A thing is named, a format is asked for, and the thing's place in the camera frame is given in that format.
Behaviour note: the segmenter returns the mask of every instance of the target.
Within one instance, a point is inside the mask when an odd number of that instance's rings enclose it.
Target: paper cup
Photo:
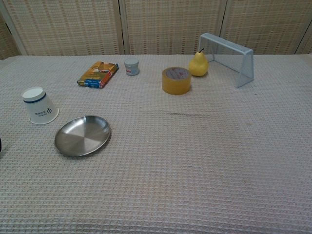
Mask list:
[[[59,114],[46,92],[41,87],[31,87],[22,94],[30,121],[34,124],[46,124]]]

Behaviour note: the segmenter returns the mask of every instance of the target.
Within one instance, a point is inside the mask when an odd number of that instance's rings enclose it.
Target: metal plate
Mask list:
[[[55,136],[55,146],[64,155],[83,156],[99,149],[108,140],[111,129],[98,116],[83,116],[66,123]]]

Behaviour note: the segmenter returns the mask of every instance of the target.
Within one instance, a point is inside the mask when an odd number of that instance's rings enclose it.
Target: pear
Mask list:
[[[202,50],[196,52],[189,65],[191,74],[196,77],[201,77],[208,71],[208,62]]]

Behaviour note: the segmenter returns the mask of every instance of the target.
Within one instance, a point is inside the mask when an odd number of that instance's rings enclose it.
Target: food box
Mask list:
[[[118,69],[118,63],[98,61],[81,76],[77,83],[81,86],[103,88]]]

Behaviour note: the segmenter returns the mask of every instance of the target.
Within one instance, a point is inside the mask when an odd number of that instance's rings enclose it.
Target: tape roll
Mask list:
[[[168,67],[162,72],[162,89],[168,94],[181,95],[190,90],[191,73],[183,67]]]

